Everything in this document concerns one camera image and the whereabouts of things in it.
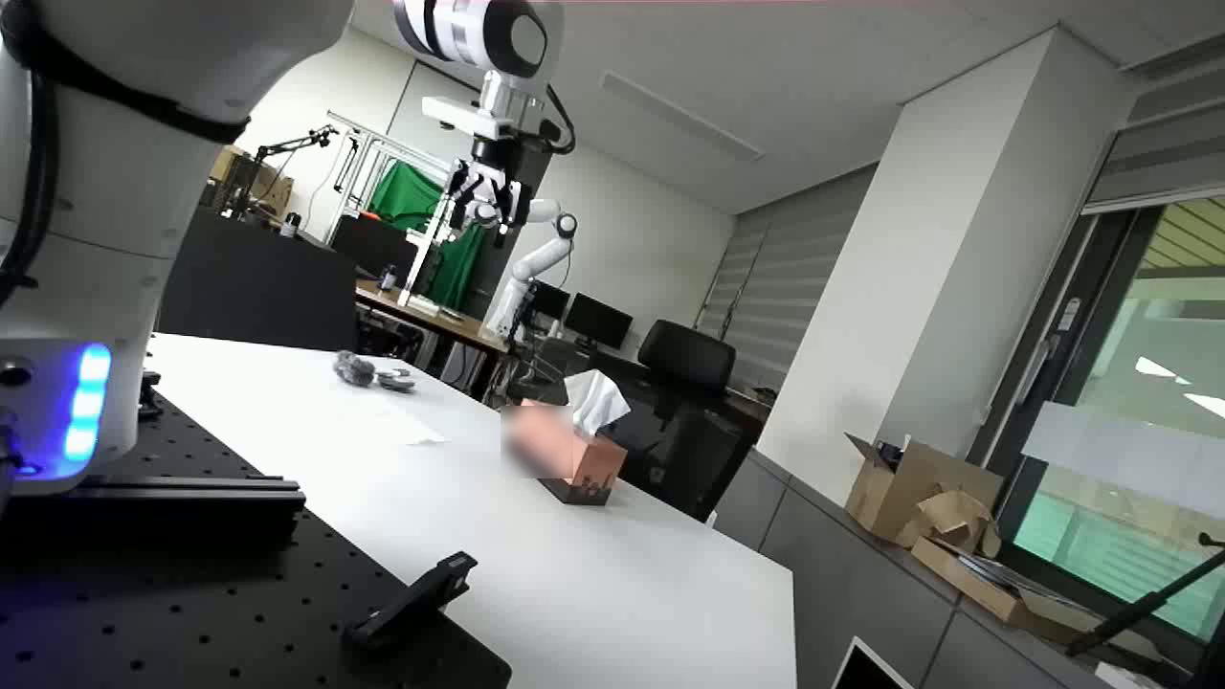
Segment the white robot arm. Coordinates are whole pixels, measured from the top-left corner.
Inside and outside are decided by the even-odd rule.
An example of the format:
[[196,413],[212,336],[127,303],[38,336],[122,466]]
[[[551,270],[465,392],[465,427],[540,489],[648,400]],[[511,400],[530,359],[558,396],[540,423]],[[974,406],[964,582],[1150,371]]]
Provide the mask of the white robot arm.
[[61,496],[138,440],[200,188],[354,0],[6,0],[6,482]]

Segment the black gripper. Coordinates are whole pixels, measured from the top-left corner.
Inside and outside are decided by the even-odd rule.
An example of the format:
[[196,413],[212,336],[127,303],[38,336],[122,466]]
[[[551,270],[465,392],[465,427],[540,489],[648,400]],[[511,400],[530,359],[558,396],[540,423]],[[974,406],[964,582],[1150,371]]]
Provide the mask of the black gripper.
[[477,219],[500,235],[523,230],[537,198],[537,186],[530,179],[530,145],[523,140],[477,140],[469,168],[477,177]]

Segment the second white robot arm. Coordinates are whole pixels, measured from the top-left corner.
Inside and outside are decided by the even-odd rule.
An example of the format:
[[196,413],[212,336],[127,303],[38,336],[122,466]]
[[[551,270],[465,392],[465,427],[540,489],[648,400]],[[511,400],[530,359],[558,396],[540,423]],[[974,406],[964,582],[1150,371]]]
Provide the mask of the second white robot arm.
[[496,290],[483,330],[511,343],[530,289],[575,253],[579,214],[545,197],[545,172],[557,158],[567,158],[572,141],[545,124],[537,136],[478,140],[470,145],[470,219],[500,238],[515,238],[526,228],[549,228],[549,240],[515,260]]

